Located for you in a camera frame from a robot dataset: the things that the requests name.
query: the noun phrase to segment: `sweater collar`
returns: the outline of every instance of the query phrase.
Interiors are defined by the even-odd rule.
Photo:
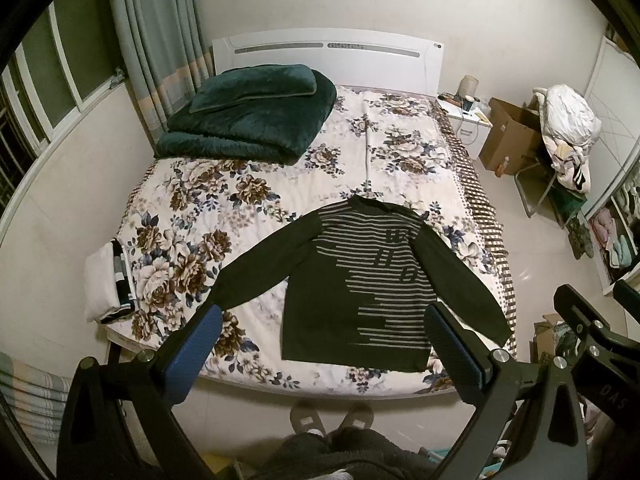
[[[417,214],[415,212],[404,206],[393,204],[391,202],[379,202],[373,198],[365,198],[356,194],[349,197],[347,202],[349,203],[349,206],[356,211],[360,211],[368,215],[400,213],[401,215],[409,216],[410,218],[417,218]]]

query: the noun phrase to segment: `blue gripper pad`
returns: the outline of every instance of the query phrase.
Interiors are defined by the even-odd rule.
[[[460,399],[477,406],[484,399],[482,389],[485,375],[462,337],[476,338],[482,348],[486,350],[486,347],[475,333],[462,328],[447,307],[441,303],[437,305],[439,307],[431,303],[425,309],[424,331],[451,377]]]
[[[222,332],[222,311],[217,305],[201,306],[187,325],[171,334],[158,350],[159,378],[164,386],[162,400],[169,406],[180,404],[186,399],[193,381],[202,370],[211,349]],[[167,354],[162,349],[167,347]]]

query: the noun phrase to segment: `cardboard box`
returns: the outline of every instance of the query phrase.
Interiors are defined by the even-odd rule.
[[[489,106],[494,127],[480,151],[480,160],[485,168],[495,171],[508,156],[506,173],[515,174],[532,163],[530,159],[542,143],[540,117],[531,110],[495,97],[489,101]]]
[[[556,355],[554,326],[562,321],[562,317],[556,313],[545,314],[542,317],[544,321],[533,324],[534,336],[529,346],[530,361],[538,364],[545,364]]]

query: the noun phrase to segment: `cup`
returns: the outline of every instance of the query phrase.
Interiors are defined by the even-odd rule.
[[[465,112],[468,112],[469,110],[471,110],[471,107],[474,104],[474,100],[470,95],[465,95],[465,98],[462,100],[462,109]]]

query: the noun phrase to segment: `green pillow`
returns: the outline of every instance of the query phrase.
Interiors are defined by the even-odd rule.
[[[191,102],[190,113],[222,110],[251,99],[316,93],[316,78],[305,65],[234,68],[207,79]]]

